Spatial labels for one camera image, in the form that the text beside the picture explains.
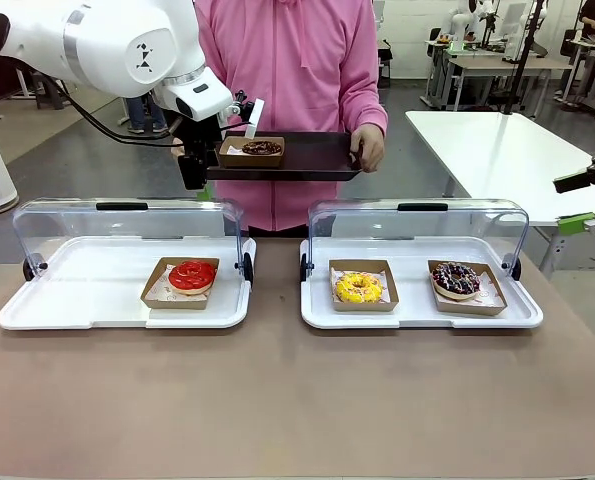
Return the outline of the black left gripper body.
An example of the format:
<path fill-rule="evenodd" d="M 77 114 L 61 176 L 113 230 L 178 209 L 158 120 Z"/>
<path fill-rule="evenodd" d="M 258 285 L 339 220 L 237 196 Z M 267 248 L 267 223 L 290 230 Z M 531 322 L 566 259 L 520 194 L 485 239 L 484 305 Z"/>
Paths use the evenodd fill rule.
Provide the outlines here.
<path fill-rule="evenodd" d="M 204 156 L 205 153 L 200 148 L 213 150 L 221 141 L 221 124 L 217 115 L 199 122 L 185 116 L 179 116 L 175 120 L 175 156 Z"/>

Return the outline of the person's left hand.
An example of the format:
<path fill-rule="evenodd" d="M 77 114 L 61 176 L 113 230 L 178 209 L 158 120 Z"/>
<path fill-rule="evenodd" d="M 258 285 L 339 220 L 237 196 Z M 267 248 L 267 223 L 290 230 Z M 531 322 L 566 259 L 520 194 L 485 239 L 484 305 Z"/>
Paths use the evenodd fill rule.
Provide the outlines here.
<path fill-rule="evenodd" d="M 374 173 L 385 154 L 385 140 L 382 130 L 366 123 L 351 134 L 350 152 L 359 161 L 365 173 Z"/>

